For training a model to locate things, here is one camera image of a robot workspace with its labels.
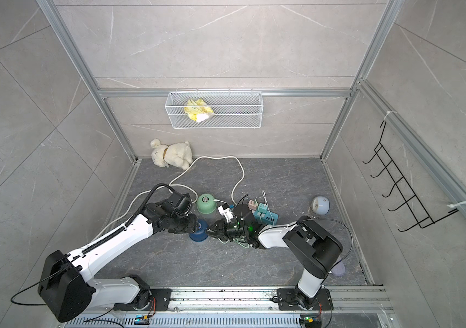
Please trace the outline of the pink USB charger adapter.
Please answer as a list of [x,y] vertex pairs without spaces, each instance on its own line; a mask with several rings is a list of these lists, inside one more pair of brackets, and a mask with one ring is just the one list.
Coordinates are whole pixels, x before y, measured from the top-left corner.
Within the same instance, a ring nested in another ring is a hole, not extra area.
[[258,203],[255,200],[250,200],[248,202],[249,210],[258,210]]

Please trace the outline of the teal USB charger adapter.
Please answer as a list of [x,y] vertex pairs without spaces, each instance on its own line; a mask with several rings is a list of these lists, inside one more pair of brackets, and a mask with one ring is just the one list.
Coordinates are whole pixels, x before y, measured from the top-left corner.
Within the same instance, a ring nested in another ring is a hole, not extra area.
[[257,210],[259,216],[265,216],[268,213],[268,206],[266,204],[259,203],[257,205]]

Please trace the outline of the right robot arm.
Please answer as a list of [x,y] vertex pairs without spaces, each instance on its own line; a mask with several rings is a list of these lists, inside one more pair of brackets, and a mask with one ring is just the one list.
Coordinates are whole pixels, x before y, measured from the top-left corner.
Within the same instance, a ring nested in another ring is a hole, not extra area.
[[339,261],[342,243],[308,216],[284,225],[271,225],[255,216],[253,204],[218,208],[222,219],[206,229],[222,243],[235,242],[254,249],[287,248],[303,266],[294,288],[280,288],[272,299],[280,310],[331,310],[333,302],[324,282]]

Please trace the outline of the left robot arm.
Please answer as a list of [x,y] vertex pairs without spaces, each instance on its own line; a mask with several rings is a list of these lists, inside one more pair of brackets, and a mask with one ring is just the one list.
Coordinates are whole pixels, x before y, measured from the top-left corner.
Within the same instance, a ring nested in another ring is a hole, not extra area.
[[60,323],[78,317],[85,310],[123,306],[143,310],[154,301],[149,285],[136,275],[118,279],[96,279],[95,275],[114,258],[152,235],[168,231],[190,234],[197,231],[197,216],[190,212],[189,194],[171,186],[162,201],[146,198],[124,223],[87,245],[66,254],[55,251],[45,260],[38,294]]

